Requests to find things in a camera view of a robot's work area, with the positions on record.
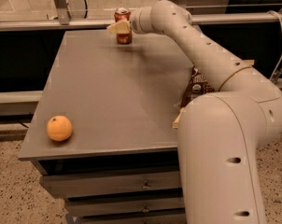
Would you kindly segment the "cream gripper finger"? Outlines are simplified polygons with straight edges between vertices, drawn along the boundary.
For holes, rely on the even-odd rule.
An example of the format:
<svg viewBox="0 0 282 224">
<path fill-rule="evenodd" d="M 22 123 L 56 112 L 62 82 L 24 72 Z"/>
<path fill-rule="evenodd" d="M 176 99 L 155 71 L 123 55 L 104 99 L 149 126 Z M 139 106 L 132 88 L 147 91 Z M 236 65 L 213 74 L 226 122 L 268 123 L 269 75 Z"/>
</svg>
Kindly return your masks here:
<svg viewBox="0 0 282 224">
<path fill-rule="evenodd" d="M 125 35 L 131 32 L 131 24 L 127 19 L 116 21 L 106 27 L 106 29 L 115 35 Z"/>
</svg>

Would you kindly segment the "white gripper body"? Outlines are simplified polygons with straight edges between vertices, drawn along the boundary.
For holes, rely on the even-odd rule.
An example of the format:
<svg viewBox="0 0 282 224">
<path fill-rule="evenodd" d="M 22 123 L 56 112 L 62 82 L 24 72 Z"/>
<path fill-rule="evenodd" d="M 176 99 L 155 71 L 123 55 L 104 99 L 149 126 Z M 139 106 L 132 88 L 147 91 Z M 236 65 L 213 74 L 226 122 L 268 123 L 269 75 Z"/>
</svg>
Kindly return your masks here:
<svg viewBox="0 0 282 224">
<path fill-rule="evenodd" d="M 141 7 L 135 10 L 130 17 L 132 30 L 137 34 L 153 33 L 151 23 L 151 7 Z"/>
</svg>

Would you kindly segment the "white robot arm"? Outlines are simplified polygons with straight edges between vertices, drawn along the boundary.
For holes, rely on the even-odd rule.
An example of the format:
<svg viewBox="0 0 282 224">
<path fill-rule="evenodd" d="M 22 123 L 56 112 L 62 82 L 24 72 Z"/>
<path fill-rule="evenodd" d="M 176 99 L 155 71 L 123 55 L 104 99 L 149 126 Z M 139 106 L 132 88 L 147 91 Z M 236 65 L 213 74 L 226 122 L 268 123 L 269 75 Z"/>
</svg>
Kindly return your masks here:
<svg viewBox="0 0 282 224">
<path fill-rule="evenodd" d="M 282 132 L 282 91 L 162 0 L 109 26 L 172 38 L 213 87 L 184 108 L 178 158 L 188 224 L 266 224 L 256 149 Z"/>
</svg>

